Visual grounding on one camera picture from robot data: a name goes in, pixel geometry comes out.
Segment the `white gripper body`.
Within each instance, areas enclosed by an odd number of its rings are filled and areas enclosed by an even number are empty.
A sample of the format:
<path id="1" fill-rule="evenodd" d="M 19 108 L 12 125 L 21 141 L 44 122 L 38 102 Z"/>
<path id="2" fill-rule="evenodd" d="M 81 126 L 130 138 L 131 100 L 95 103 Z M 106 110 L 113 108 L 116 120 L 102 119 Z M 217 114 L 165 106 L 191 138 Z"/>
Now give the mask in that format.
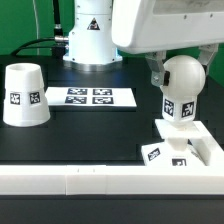
<path id="1" fill-rule="evenodd" d="M 224 42 L 224 0 L 114 0 L 112 40 L 131 54 Z"/>

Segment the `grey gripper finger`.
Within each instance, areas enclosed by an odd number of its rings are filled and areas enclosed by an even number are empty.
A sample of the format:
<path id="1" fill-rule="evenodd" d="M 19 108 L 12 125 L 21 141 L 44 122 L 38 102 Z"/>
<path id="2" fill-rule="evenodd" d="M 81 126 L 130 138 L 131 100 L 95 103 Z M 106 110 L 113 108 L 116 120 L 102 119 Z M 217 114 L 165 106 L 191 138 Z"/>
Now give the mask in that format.
<path id="1" fill-rule="evenodd" d="M 163 61 L 166 59 L 166 52 L 157 51 L 147 53 L 145 58 L 149 68 L 151 69 L 151 83 L 156 87 L 162 86 L 165 76 Z"/>
<path id="2" fill-rule="evenodd" d="M 209 44 L 199 47 L 200 54 L 198 56 L 198 61 L 201 63 L 205 70 L 205 74 L 209 74 L 210 66 L 218 53 L 218 44 Z"/>

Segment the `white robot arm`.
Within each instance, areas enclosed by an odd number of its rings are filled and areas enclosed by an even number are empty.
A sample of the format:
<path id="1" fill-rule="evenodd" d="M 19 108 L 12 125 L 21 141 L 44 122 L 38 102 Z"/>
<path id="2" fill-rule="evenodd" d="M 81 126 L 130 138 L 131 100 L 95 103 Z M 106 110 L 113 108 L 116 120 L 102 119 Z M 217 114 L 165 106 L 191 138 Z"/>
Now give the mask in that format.
<path id="1" fill-rule="evenodd" d="M 119 62 L 119 51 L 144 54 L 155 86 L 168 83 L 166 52 L 197 47 L 209 68 L 224 43 L 224 0 L 74 0 L 75 25 L 64 62 L 98 71 Z"/>

